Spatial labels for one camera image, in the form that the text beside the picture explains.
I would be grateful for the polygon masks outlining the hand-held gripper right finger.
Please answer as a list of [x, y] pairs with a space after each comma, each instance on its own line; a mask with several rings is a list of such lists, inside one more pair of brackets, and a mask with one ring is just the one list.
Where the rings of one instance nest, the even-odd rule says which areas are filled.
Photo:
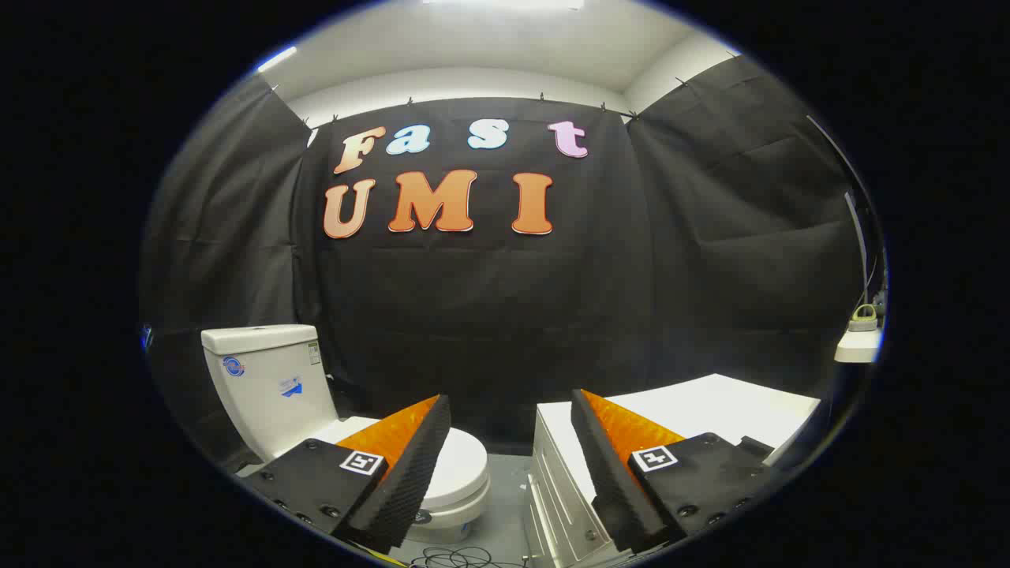
[[755, 499], [773, 448], [750, 436], [684, 436], [584, 389], [570, 421], [596, 492], [593, 510], [620, 552], [707, 531]]

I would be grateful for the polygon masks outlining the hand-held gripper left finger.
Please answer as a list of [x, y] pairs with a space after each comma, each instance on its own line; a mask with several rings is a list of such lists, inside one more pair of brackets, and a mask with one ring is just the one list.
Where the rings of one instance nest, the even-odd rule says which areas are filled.
[[241, 484], [294, 520], [387, 554], [413, 525], [451, 429], [434, 395], [336, 443], [307, 438]]

